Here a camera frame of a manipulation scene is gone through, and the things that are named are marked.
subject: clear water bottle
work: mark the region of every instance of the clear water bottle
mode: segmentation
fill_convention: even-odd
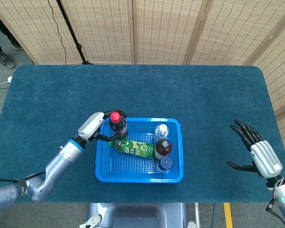
[[[169,134],[169,128],[165,124],[159,124],[154,131],[154,143],[156,144],[160,139],[166,139]]]

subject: carpet surface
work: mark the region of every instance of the carpet surface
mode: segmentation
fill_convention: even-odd
[[[284,169],[285,151],[262,72],[253,66],[23,66],[0,116],[0,178],[45,169],[93,113],[175,118],[182,127],[184,178],[177,184],[104,183],[95,177],[96,142],[74,162],[51,202],[267,202],[266,180],[227,161],[252,158],[229,125],[254,126]]]

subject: brown bottle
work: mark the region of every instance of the brown bottle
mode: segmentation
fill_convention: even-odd
[[[160,139],[155,146],[154,155],[157,159],[167,156],[172,151],[172,144],[168,139]]]

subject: blue ring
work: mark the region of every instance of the blue ring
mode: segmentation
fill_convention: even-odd
[[[77,147],[78,149],[81,150],[81,152],[85,151],[84,148],[82,148],[81,146],[78,145],[78,143],[76,143],[73,139],[69,140],[70,143],[72,143],[75,147]]]

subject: dark soda bottle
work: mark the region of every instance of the dark soda bottle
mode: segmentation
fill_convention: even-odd
[[[118,139],[125,139],[128,135],[127,120],[118,112],[113,112],[110,115],[109,126],[113,134],[121,133]]]
[[[161,159],[172,151],[172,144],[168,139],[160,139],[155,146],[155,157]]]

